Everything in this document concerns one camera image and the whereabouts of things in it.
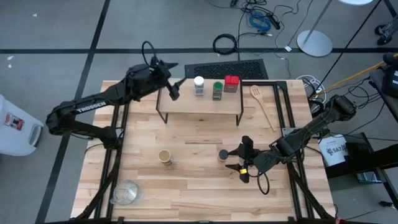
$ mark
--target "wooden tabletop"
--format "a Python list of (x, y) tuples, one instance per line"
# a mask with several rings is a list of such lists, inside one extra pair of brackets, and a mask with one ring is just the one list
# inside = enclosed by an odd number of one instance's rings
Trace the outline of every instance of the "wooden tabletop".
[[(117, 82), (104, 81), (102, 90)], [(295, 124), (302, 127), (312, 119), (303, 84), (298, 80), (287, 80), (287, 84)], [(261, 89), (271, 119), (278, 124), (272, 87)], [(144, 199), (132, 205), (114, 206), (113, 220), (119, 216), (139, 221), (286, 221), (287, 217), (294, 217), (285, 165), (276, 165), (267, 172), (271, 189), (268, 195), (263, 195), (256, 179), (242, 183), (237, 172), (225, 168), (217, 159), (220, 149), (236, 149), (244, 135), (252, 138), (254, 146), (261, 150), (269, 149), (268, 145), (280, 137), (280, 131), (272, 131), (248, 86), (243, 88), (243, 97), (244, 113), (239, 126), (236, 126), (234, 115), (220, 114), (170, 114), (169, 123), (165, 124), (155, 110), (157, 93), (143, 98), (140, 103), (132, 102), (119, 180), (137, 182), (144, 190)], [(288, 121), (282, 91), (280, 98), (284, 118)], [(120, 119), (122, 112), (123, 108), (119, 112)], [(98, 109), (94, 125), (109, 126), (112, 113), (112, 106)], [(88, 147), (98, 143), (99, 140), (91, 141)], [(311, 140), (309, 146), (318, 149), (316, 141)], [(163, 149), (172, 153), (174, 163), (171, 166), (159, 162), (158, 153)], [(97, 192), (104, 155), (102, 146), (86, 153), (71, 217), (81, 213)], [(236, 158), (229, 158), (226, 163), (235, 162)], [(330, 214), (335, 214), (321, 156), (306, 149), (304, 165), (310, 190)], [(105, 196), (102, 217), (108, 199)], [(301, 192), (300, 203), (306, 215)]]

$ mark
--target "wooden spoon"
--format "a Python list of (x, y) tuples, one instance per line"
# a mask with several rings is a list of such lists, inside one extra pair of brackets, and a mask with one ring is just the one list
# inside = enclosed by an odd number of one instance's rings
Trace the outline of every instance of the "wooden spoon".
[(268, 114), (267, 110), (265, 109), (264, 102), (262, 101), (261, 89), (256, 85), (250, 86), (250, 93), (259, 102), (264, 114), (266, 115), (269, 124), (271, 125), (272, 130), (277, 131), (276, 127), (273, 125), (273, 122), (271, 121), (271, 116)]

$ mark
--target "white bucket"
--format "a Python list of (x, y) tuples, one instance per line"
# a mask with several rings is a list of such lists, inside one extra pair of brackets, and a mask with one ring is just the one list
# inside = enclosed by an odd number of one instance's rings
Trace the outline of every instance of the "white bucket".
[(0, 95), (0, 154), (26, 156), (36, 150), (43, 123)]
[(345, 162), (344, 156), (348, 156), (346, 148), (346, 139), (340, 135), (322, 139), (319, 144), (323, 158), (326, 160), (327, 166), (333, 166), (341, 162)]

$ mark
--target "blue cable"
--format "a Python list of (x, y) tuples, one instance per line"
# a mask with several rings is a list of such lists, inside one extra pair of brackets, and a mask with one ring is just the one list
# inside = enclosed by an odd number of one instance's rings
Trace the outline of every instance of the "blue cable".
[(252, 11), (248, 15), (250, 27), (256, 28), (261, 32), (267, 32), (271, 29), (271, 20), (261, 12)]

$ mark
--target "black cap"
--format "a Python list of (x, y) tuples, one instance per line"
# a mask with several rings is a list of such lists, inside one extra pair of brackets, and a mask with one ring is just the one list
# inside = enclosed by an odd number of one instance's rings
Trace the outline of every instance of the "black cap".
[(220, 160), (224, 161), (228, 158), (228, 151), (225, 149), (222, 149), (218, 152), (218, 157)]

